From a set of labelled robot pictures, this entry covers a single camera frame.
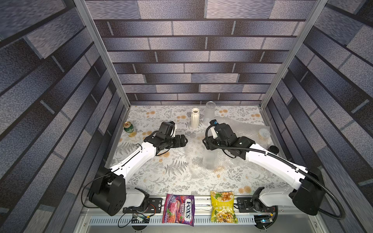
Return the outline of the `ribbed clear glass vase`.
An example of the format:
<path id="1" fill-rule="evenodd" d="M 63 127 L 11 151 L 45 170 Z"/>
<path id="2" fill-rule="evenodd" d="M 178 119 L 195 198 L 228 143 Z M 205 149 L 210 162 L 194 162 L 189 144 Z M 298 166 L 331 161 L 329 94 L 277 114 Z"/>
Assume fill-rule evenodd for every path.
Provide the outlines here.
<path id="1" fill-rule="evenodd" d="M 208 170 L 215 170 L 218 166 L 218 151 L 205 149 L 202 165 Z"/>

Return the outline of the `white ribbed ceramic vase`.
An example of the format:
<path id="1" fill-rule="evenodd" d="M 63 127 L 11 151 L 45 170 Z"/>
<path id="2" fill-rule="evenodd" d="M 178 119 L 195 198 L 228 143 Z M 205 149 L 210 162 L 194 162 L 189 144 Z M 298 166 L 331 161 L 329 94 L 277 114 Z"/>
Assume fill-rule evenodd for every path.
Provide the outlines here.
<path id="1" fill-rule="evenodd" d="M 191 128 L 196 130 L 200 124 L 200 109 L 193 108 L 191 112 Z"/>

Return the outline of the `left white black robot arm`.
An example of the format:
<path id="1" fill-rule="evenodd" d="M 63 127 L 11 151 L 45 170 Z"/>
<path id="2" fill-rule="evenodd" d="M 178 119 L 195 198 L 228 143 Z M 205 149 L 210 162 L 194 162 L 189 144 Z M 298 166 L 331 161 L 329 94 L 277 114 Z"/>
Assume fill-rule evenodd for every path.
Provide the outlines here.
<path id="1" fill-rule="evenodd" d="M 157 131 L 147 136 L 139 147 L 127 158 L 111 168 L 100 168 L 91 182 L 88 200 L 110 216 L 121 209 L 146 211 L 149 194 L 140 189 L 126 189 L 131 177 L 149 160 L 160 155 L 163 150 L 185 147 L 185 135 L 176 135 L 173 121 L 162 122 Z"/>

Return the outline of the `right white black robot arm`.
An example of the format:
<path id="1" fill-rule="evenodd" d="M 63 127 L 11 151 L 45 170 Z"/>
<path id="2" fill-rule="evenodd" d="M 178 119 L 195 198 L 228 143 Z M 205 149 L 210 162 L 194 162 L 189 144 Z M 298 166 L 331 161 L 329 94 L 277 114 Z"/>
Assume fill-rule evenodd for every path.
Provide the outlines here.
<path id="1" fill-rule="evenodd" d="M 311 178 L 322 182 L 319 171 L 289 162 L 245 136 L 237 137 L 228 124 L 219 124 L 215 119 L 206 129 L 203 144 L 207 150 L 221 149 L 230 158 L 241 158 L 259 165 L 288 184 L 278 189 L 259 187 L 250 199 L 254 211 L 290 206 L 308 215 L 317 215 L 325 192 Z"/>

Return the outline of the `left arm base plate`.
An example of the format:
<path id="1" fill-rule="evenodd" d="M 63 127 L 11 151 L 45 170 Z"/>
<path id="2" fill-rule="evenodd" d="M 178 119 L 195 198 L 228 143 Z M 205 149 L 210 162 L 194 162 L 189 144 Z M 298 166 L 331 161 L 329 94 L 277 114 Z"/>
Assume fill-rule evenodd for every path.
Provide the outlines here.
<path id="1" fill-rule="evenodd" d="M 163 206 L 162 198 L 149 197 L 143 200 L 143 203 L 138 207 L 125 207 L 123 208 L 123 213 L 150 213 L 150 214 L 160 214 L 162 212 Z"/>

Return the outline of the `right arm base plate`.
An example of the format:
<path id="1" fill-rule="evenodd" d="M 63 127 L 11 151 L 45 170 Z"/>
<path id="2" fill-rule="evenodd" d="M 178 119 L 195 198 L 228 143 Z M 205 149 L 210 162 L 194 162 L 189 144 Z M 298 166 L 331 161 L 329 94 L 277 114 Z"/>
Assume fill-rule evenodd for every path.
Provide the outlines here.
<path id="1" fill-rule="evenodd" d="M 274 214 L 277 211 L 277 206 L 267 207 L 259 199 L 252 200 L 251 197 L 238 197 L 236 201 L 235 207 L 240 213 Z"/>

